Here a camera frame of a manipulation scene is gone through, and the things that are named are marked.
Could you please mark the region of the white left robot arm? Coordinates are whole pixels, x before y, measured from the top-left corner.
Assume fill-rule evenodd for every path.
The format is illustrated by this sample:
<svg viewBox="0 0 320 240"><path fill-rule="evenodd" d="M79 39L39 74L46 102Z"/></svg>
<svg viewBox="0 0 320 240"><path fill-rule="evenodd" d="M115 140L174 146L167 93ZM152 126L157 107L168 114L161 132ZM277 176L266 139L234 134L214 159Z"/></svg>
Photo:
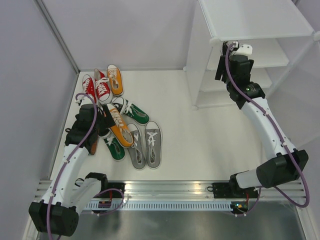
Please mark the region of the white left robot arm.
<svg viewBox="0 0 320 240"><path fill-rule="evenodd" d="M95 196L109 193L104 173L90 172L74 189L80 169L89 156L96 153L102 113L93 104L80 107L76 121L67 132L59 170L45 194L28 209L35 228L41 233L70 237L76 231L79 217Z"/></svg>

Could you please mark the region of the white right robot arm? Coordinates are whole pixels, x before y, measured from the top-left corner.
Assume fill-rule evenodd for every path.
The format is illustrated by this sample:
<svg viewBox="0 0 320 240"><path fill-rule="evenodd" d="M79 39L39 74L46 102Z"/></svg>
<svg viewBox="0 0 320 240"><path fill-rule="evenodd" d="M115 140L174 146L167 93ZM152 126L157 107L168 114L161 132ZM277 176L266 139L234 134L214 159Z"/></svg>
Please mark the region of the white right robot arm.
<svg viewBox="0 0 320 240"><path fill-rule="evenodd" d="M235 173L230 177L228 192L241 197L248 188L274 188L301 179L309 160L305 150L299 150L287 138L273 116L265 93L251 81L253 60L245 55L225 53L220 56L216 80L226 84L229 97L247 116L258 132L266 162L254 170Z"/></svg>

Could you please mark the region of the black sneaker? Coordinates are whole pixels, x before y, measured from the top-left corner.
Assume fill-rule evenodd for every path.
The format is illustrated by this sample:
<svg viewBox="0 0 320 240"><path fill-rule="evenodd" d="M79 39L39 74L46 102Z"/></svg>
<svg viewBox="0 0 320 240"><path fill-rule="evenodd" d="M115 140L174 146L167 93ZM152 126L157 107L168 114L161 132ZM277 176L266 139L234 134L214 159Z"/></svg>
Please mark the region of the black sneaker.
<svg viewBox="0 0 320 240"><path fill-rule="evenodd" d="M70 135L68 134L65 140L65 145L78 145L84 136ZM80 145L80 148L86 148L90 155L94 155L97 150L98 136L96 134L89 135L84 142Z"/></svg>
<svg viewBox="0 0 320 240"><path fill-rule="evenodd" d="M227 49L230 47L230 51L236 51L239 48L238 41L224 41L222 44L222 55L226 55Z"/></svg>

